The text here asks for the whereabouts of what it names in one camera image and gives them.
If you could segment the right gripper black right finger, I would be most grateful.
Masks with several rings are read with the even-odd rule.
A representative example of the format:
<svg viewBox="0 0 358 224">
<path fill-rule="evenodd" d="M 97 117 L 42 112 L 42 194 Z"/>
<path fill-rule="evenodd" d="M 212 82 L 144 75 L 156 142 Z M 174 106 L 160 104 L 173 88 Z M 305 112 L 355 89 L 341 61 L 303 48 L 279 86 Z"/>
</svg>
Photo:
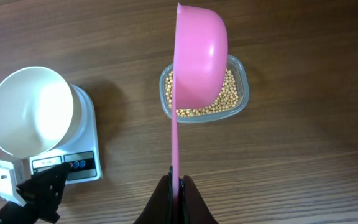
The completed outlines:
<svg viewBox="0 0 358 224">
<path fill-rule="evenodd" d="M 185 175 L 181 182 L 178 222 L 185 224 L 218 224 L 209 211 L 193 179 Z"/>
</svg>

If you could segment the pink plastic measuring scoop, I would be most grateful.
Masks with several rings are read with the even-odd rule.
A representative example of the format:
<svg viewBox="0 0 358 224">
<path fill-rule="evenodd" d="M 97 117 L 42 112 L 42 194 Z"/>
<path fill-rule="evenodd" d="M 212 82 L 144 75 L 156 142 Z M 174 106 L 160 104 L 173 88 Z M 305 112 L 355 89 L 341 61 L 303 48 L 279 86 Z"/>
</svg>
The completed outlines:
<svg viewBox="0 0 358 224">
<path fill-rule="evenodd" d="M 210 105 L 221 91 L 226 72 L 228 40 L 221 17 L 210 9 L 177 5 L 173 56 L 172 195 L 179 198 L 180 165 L 177 109 Z"/>
</svg>

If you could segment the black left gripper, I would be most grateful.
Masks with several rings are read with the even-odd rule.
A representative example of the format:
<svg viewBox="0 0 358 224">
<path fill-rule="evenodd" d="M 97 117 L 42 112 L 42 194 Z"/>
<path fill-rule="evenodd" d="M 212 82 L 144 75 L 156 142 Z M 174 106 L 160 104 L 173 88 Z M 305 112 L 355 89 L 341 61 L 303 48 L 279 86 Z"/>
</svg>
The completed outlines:
<svg viewBox="0 0 358 224">
<path fill-rule="evenodd" d="M 25 205 L 8 202 L 0 209 L 0 224 L 34 224 L 41 219 L 56 223 L 71 165 L 64 162 L 40 172 L 16 187 Z"/>
</svg>

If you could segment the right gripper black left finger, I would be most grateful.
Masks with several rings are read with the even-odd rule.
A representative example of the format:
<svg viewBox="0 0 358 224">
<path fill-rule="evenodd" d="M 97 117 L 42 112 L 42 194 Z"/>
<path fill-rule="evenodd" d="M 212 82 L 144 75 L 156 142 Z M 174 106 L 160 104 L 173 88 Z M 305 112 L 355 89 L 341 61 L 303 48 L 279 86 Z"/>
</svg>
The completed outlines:
<svg viewBox="0 0 358 224">
<path fill-rule="evenodd" d="M 172 222 L 172 167 L 161 177 L 147 205 L 134 224 L 169 224 Z"/>
</svg>

